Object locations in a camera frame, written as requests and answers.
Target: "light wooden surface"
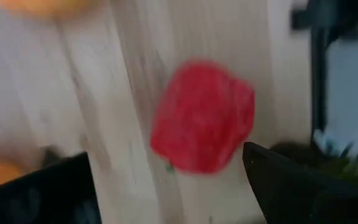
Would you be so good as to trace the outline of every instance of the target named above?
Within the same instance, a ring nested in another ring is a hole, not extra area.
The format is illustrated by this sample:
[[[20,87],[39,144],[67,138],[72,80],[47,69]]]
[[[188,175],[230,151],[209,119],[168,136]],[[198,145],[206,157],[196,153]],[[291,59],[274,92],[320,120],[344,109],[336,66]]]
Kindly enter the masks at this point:
[[[250,140],[306,139],[307,38],[289,39],[290,3],[101,0],[70,21],[0,11],[0,154],[36,167],[40,146],[88,151],[103,223],[262,217],[241,151],[216,175],[172,174],[149,148],[150,124],[174,69],[201,57],[254,85]]]

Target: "black object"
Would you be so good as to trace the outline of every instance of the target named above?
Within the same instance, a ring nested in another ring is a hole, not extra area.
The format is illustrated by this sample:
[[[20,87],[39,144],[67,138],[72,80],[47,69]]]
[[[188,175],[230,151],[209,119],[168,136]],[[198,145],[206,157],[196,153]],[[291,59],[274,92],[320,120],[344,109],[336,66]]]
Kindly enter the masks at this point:
[[[101,223],[88,155],[0,185],[0,223]]]
[[[294,30],[311,29],[312,133],[324,131],[328,47],[338,39],[358,41],[358,1],[309,0],[291,16]],[[282,142],[270,150],[244,144],[244,167],[269,224],[358,223],[358,188],[314,169],[329,159],[313,143]]]

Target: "red fruit piece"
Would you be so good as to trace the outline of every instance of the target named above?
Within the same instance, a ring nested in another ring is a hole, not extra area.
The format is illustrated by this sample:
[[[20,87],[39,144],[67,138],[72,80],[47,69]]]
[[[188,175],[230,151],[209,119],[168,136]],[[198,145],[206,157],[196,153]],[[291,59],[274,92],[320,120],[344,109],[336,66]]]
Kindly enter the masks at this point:
[[[157,108],[150,145],[180,170],[209,174],[230,161],[254,124],[255,95],[213,62],[188,62]]]

